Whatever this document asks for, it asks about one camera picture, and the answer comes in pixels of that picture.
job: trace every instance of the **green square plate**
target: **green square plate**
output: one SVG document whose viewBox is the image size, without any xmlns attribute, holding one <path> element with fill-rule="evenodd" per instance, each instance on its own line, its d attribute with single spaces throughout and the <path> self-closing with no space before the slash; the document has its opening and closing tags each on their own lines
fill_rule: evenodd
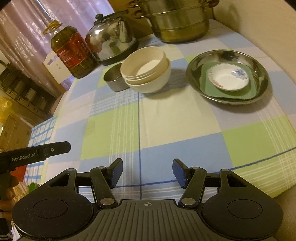
<svg viewBox="0 0 296 241">
<path fill-rule="evenodd" d="M 219 88 L 217 88 L 216 86 L 214 86 L 211 81 L 209 80 L 208 76 L 207 76 L 207 71 L 209 68 L 213 67 L 216 64 L 234 64 L 242 69 L 244 69 L 246 71 L 246 73 L 249 76 L 249 83 L 246 87 L 244 87 L 241 90 L 238 91 L 224 91 L 221 90 Z M 219 98 L 230 98 L 230 99 L 252 99 L 256 96 L 257 94 L 257 88 L 256 88 L 256 83 L 255 80 L 253 78 L 252 72 L 250 70 L 250 68 L 244 64 L 241 63 L 235 63 L 235 62 L 209 62 L 209 63 L 205 63 L 202 66 L 201 69 L 201 77 L 200 77 L 200 90 L 209 96 L 212 97 L 219 97 Z"/>
</svg>

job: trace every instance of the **ribbed black surface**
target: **ribbed black surface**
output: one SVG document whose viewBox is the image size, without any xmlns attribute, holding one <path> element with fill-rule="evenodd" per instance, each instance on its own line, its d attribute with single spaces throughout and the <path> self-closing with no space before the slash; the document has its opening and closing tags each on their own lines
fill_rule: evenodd
<svg viewBox="0 0 296 241">
<path fill-rule="evenodd" d="M 194 210 L 179 208 L 173 200 L 123 200 L 117 208 L 100 211 L 85 230 L 65 240 L 230 241 L 208 229 Z"/>
</svg>

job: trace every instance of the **kettle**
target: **kettle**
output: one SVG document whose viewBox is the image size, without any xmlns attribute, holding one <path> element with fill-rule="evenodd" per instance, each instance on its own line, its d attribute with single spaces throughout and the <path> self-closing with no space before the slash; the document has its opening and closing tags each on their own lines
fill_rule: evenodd
<svg viewBox="0 0 296 241">
<path fill-rule="evenodd" d="M 85 41 L 102 65 L 116 63 L 136 51 L 139 42 L 133 37 L 128 23 L 122 19 L 128 10 L 107 16 L 98 14 L 97 21 L 86 35 Z"/>
</svg>

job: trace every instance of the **brown pot handle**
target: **brown pot handle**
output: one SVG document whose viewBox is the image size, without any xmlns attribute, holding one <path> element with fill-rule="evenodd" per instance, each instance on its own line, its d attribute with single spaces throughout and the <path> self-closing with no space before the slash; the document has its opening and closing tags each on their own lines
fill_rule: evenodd
<svg viewBox="0 0 296 241">
<path fill-rule="evenodd" d="M 131 16 L 135 19 L 141 19 L 144 16 L 142 15 L 141 9 L 134 11 Z"/>
<path fill-rule="evenodd" d="M 130 1 L 126 4 L 126 7 L 127 8 L 135 8 L 135 7 L 138 7 L 139 5 L 136 4 L 136 0 L 133 0 L 133 1 Z"/>
<path fill-rule="evenodd" d="M 210 0 L 208 1 L 208 7 L 216 7 L 219 4 L 220 0 Z"/>
</svg>

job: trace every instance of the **kettle spout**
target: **kettle spout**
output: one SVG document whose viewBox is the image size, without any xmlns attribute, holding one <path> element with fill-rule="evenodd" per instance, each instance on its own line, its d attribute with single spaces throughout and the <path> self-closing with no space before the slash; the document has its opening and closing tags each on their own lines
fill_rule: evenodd
<svg viewBox="0 0 296 241">
<path fill-rule="evenodd" d="M 125 20 L 120 20 L 118 22 L 119 27 L 119 40 L 122 43 L 129 43 L 133 40 L 133 36 L 131 34 L 131 30 Z"/>
</svg>

